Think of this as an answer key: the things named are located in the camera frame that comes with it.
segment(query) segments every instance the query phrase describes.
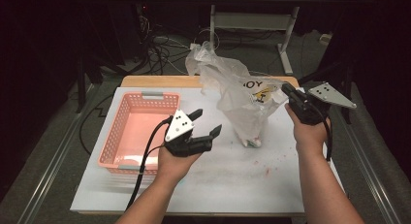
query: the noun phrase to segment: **forearm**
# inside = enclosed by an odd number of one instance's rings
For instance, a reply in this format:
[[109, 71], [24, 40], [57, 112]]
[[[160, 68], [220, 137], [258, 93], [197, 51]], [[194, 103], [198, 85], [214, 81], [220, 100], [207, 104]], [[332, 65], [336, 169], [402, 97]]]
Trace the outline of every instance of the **forearm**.
[[322, 154], [299, 153], [299, 162], [308, 223], [363, 223]]
[[155, 179], [117, 223], [161, 223], [174, 188], [175, 183], [172, 181]]

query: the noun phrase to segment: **black cable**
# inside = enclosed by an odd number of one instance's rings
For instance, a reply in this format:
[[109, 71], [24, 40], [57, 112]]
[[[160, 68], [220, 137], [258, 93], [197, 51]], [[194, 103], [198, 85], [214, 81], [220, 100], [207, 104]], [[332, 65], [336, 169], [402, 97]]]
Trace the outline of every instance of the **black cable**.
[[285, 50], [282, 51], [282, 52], [279, 52], [279, 55], [278, 55], [277, 57], [275, 57], [274, 60], [272, 60], [272, 61], [267, 65], [267, 74], [269, 74], [269, 66], [272, 65], [272, 64], [274, 64], [276, 61], [278, 61], [278, 59], [281, 58], [281, 55], [282, 55], [284, 52], [285, 52]]
[[171, 115], [169, 118], [162, 120], [153, 130], [153, 132], [151, 133], [150, 139], [148, 140], [147, 146], [145, 147], [145, 151], [144, 151], [144, 155], [142, 156], [142, 164], [140, 165], [140, 169], [139, 169], [139, 175], [137, 177], [137, 181], [136, 181], [136, 186], [134, 187], [134, 191], [133, 194], [131, 195], [130, 201], [127, 205], [126, 210], [134, 203], [134, 200], [136, 199], [137, 193], [139, 192], [140, 186], [142, 184], [142, 175], [144, 174], [144, 170], [145, 170], [145, 161], [148, 157], [148, 153], [151, 151], [148, 151], [150, 146], [151, 146], [151, 142], [154, 139], [155, 134], [157, 133], [157, 131], [164, 125], [164, 124], [170, 124], [173, 120], [173, 116]]
[[98, 107], [101, 105], [101, 104], [103, 104], [105, 101], [107, 101], [110, 97], [112, 97], [113, 96], [113, 94], [110, 94], [109, 96], [107, 96], [106, 98], [104, 98], [102, 101], [100, 101], [100, 103], [99, 104], [97, 104], [86, 116], [85, 116], [85, 118], [84, 118], [84, 120], [81, 122], [81, 126], [79, 127], [79, 142], [81, 143], [81, 147], [84, 149], [84, 151], [88, 154], [88, 155], [91, 155], [91, 152], [90, 152], [90, 150], [88, 150], [87, 149], [87, 147], [85, 146], [85, 143], [84, 143], [84, 141], [82, 140], [82, 127], [84, 126], [84, 123], [85, 123], [85, 121], [87, 120], [87, 118], [93, 113], [93, 111], [95, 111], [95, 110], [100, 110], [100, 109], [98, 109]]
[[162, 76], [163, 73], [164, 73], [163, 69], [169, 61], [168, 58], [170, 57], [170, 52], [169, 52], [168, 49], [163, 48], [163, 47], [155, 48], [155, 50], [156, 50], [157, 54], [159, 55], [158, 59], [159, 59], [159, 63], [160, 63], [160, 68], [157, 71], [160, 71], [161, 72], [160, 75]]
[[149, 71], [143, 73], [144, 74], [153, 74], [154, 73], [154, 69], [157, 66], [157, 64], [159, 64], [160, 60], [161, 60], [161, 53], [159, 52], [159, 50], [156, 48], [155, 43], [151, 42], [149, 44], [149, 48], [147, 51], [148, 54], [148, 66], [150, 68]]
[[142, 69], [142, 68], [147, 64], [147, 62], [148, 62], [148, 58], [147, 58], [147, 55], [145, 54], [145, 55], [142, 57], [141, 62], [140, 62], [137, 66], [135, 66], [133, 69], [131, 69], [131, 70], [129, 71], [129, 73], [130, 73], [130, 74], [133, 74], [133, 73], [137, 72], [138, 70]]
[[156, 146], [156, 147], [150, 149], [150, 151], [148, 151], [148, 153], [147, 153], [147, 156], [150, 155], [150, 153], [151, 153], [152, 151], [154, 151], [154, 150], [156, 150], [156, 149], [158, 149], [158, 148], [161, 148], [161, 147], [164, 147], [164, 146], [163, 146], [163, 145], [159, 145], [159, 146]]
[[307, 102], [307, 106], [309, 106], [312, 110], [318, 113], [319, 116], [321, 116], [321, 119], [323, 121], [324, 127], [326, 127], [326, 132], [327, 132], [327, 154], [326, 154], [326, 160], [327, 162], [330, 162], [332, 160], [332, 130], [327, 123], [327, 119], [323, 116], [323, 114], [311, 103]]
[[175, 59], [175, 60], [170, 61], [170, 62], [171, 62], [171, 63], [175, 63], [176, 61], [179, 61], [179, 60], [181, 60], [181, 59], [183, 59], [183, 58], [186, 58], [187, 55], [180, 56], [180, 57], [178, 57], [178, 59]]
[[157, 56], [156, 59], [151, 59], [150, 55], [150, 60], [148, 61], [148, 64], [150, 66], [150, 71], [148, 73], [151, 73], [151, 75], [157, 73], [158, 71], [161, 71], [160, 75], [163, 75], [163, 68], [165, 65], [163, 65], [163, 57], [162, 57], [162, 52], [156, 47], [152, 46], [151, 48], [153, 52], [151, 55]]

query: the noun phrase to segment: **wire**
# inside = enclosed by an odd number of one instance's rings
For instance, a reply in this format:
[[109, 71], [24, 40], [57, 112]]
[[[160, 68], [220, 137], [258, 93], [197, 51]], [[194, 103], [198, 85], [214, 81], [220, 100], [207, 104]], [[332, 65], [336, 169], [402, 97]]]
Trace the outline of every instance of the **wire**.
[[269, 66], [272, 65], [272, 64], [274, 64], [276, 61], [278, 61], [278, 59], [281, 58], [281, 55], [282, 55], [284, 52], [285, 52], [285, 50], [282, 51], [282, 52], [280, 52], [279, 55], [278, 55], [277, 57], [275, 57], [274, 60], [272, 60], [272, 61], [267, 65], [267, 72], [268, 72], [268, 73], [269, 73]]
[[197, 40], [197, 38], [200, 36], [200, 34], [206, 32], [206, 31], [212, 32], [212, 33], [217, 37], [217, 47], [215, 47], [214, 50], [218, 49], [218, 47], [220, 46], [220, 38], [218, 37], [218, 35], [217, 35], [217, 33], [216, 33], [215, 31], [211, 31], [211, 29], [209, 29], [209, 28], [205, 28], [205, 29], [203, 29], [202, 31], [200, 31], [200, 32], [197, 34], [197, 36], [194, 38], [193, 43], [196, 44], [196, 40]]
[[112, 97], [113, 94], [110, 94], [109, 96], [107, 96], [106, 98], [104, 98], [102, 101], [99, 102], [99, 104], [97, 104], [97, 106], [94, 107], [94, 109], [92, 109], [87, 116], [84, 118], [84, 120], [81, 123], [81, 126], [79, 127], [79, 142], [81, 143], [81, 147], [84, 149], [84, 151], [88, 154], [91, 155], [90, 150], [87, 149], [87, 147], [85, 146], [84, 141], [82, 140], [82, 127], [84, 126], [85, 121], [87, 120], [87, 118], [93, 113], [93, 111], [96, 110], [100, 110], [99, 113], [99, 117], [104, 117], [103, 115], [101, 115], [102, 113], [102, 108], [98, 108], [101, 104], [103, 104], [105, 101], [107, 101], [110, 97]]
[[329, 124], [327, 123], [327, 119], [323, 116], [323, 114], [315, 107], [312, 105], [310, 102], [306, 103], [307, 106], [309, 106], [312, 110], [317, 112], [319, 116], [321, 116], [321, 119], [323, 121], [324, 127], [326, 127], [326, 132], [327, 132], [327, 154], [326, 154], [326, 160], [327, 162], [330, 162], [332, 160], [332, 130]]
[[[151, 72], [151, 74], [155, 74], [156, 72], [160, 71], [160, 75], [163, 75], [164, 65], [163, 65], [163, 61], [162, 61], [163, 60], [162, 59], [163, 58], [162, 57], [162, 54], [163, 54], [162, 50], [158, 49], [157, 47], [152, 47], [150, 49], [151, 50], [148, 52], [148, 54], [150, 55], [150, 60], [149, 60], [149, 65], [150, 65], [150, 68], [151, 68], [150, 72]], [[151, 55], [155, 55], [156, 58], [154, 60], [152, 60]], [[160, 67], [158, 69], [154, 70], [155, 67], [158, 64], [160, 64]]]
[[[184, 56], [182, 56], [182, 57], [179, 57], [177, 60], [180, 60], [180, 59], [182, 59], [182, 58], [184, 58], [184, 57], [186, 57], [186, 56], [187, 56], [187, 55], [184, 55]], [[187, 73], [179, 70], [179, 69], [174, 65], [174, 62], [176, 62], [177, 60], [170, 61], [169, 59], [167, 59], [167, 58], [165, 58], [165, 57], [163, 57], [162, 59], [164, 59], [167, 63], [169, 63], [170, 65], [172, 65], [172, 66], [173, 66], [178, 72], [180, 72], [182, 75], [188, 75]]]
[[155, 40], [156, 38], [167, 39], [167, 41], [166, 41], [165, 43], [167, 43], [168, 41], [172, 41], [172, 42], [178, 43], [178, 46], [180, 46], [180, 47], [190, 49], [189, 47], [185, 46], [183, 43], [181, 43], [181, 42], [179, 42], [179, 41], [177, 41], [177, 40], [168, 38], [168, 37], [167, 37], [167, 38], [166, 38], [166, 37], [154, 37], [153, 40]]
[[150, 151], [148, 151], [147, 155], [150, 155], [150, 153], [151, 153], [152, 151], [154, 151], [154, 150], [156, 150], [156, 149], [158, 149], [158, 148], [161, 148], [161, 147], [164, 147], [164, 145], [162, 144], [162, 145], [159, 145], [159, 146], [156, 146], [156, 147], [150, 149]]
[[144, 16], [140, 16], [140, 18], [142, 18], [144, 20], [144, 26], [142, 27], [142, 33], [145, 30], [145, 27], [147, 26], [147, 30], [145, 31], [145, 37], [142, 39], [142, 42], [145, 41], [145, 39], [147, 39], [149, 32], [150, 32], [150, 21], [148, 21], [148, 19]]
[[126, 210], [134, 203], [134, 200], [136, 199], [136, 196], [139, 192], [140, 186], [142, 184], [142, 175], [144, 174], [144, 170], [145, 170], [145, 161], [148, 157], [149, 152], [148, 151], [150, 146], [151, 146], [151, 142], [154, 139], [155, 134], [157, 133], [157, 131], [164, 125], [164, 124], [170, 124], [171, 121], [173, 120], [173, 116], [169, 116], [169, 118], [162, 120], [153, 130], [153, 132], [151, 133], [150, 139], [148, 140], [147, 146], [145, 147], [145, 151], [144, 151], [144, 155], [142, 156], [142, 163], [140, 165], [140, 170], [139, 170], [139, 175], [137, 177], [137, 181], [136, 181], [136, 186], [134, 187], [133, 193], [131, 195], [130, 201], [127, 205]]
[[179, 55], [181, 55], [181, 54], [186, 53], [186, 54], [183, 55], [182, 57], [180, 57], [180, 58], [178, 58], [177, 60], [173, 61], [173, 62], [176, 62], [176, 61], [178, 61], [179, 59], [186, 57], [186, 56], [188, 55], [188, 53], [190, 53], [190, 52], [191, 52], [191, 50], [186, 50], [186, 51], [184, 51], [184, 52], [176, 53], [176, 54], [174, 54], [174, 55], [169, 55], [169, 57], [175, 57], [175, 56], [179, 56]]

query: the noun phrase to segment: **dark background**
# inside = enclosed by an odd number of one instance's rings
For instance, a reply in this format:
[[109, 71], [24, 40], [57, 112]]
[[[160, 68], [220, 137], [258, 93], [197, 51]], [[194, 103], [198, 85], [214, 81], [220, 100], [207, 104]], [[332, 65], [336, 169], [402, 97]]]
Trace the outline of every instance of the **dark background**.
[[[409, 1], [378, 0], [366, 7], [303, 7], [295, 32], [304, 34], [316, 29], [334, 33], [319, 70], [343, 55], [353, 58], [354, 82], [387, 146], [410, 178]], [[0, 0], [0, 6], [3, 198], [47, 122], [67, 100], [67, 92], [77, 79], [79, 56], [93, 52], [118, 65], [138, 56], [142, 49], [133, 44], [139, 35], [131, 6], [84, 7], [68, 0]], [[207, 26], [209, 21], [208, 6], [147, 4], [147, 8], [153, 22], [169, 25], [188, 37], [195, 37], [199, 27]], [[264, 7], [253, 11], [287, 9]], [[87, 75], [98, 82], [98, 63], [87, 58], [85, 61]], [[341, 75], [329, 73], [321, 80], [335, 78]]]

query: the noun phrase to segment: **box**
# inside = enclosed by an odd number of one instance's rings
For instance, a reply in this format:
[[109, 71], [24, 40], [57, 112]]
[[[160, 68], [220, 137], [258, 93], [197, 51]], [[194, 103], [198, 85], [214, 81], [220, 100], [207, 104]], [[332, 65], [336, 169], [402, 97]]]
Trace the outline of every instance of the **box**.
[[[172, 92], [126, 92], [108, 132], [100, 153], [98, 164], [111, 173], [136, 174], [142, 156], [155, 127], [173, 115], [179, 107], [179, 94]], [[155, 135], [150, 148], [164, 141], [168, 125], [162, 126]], [[148, 155], [145, 173], [157, 173], [158, 150]]]

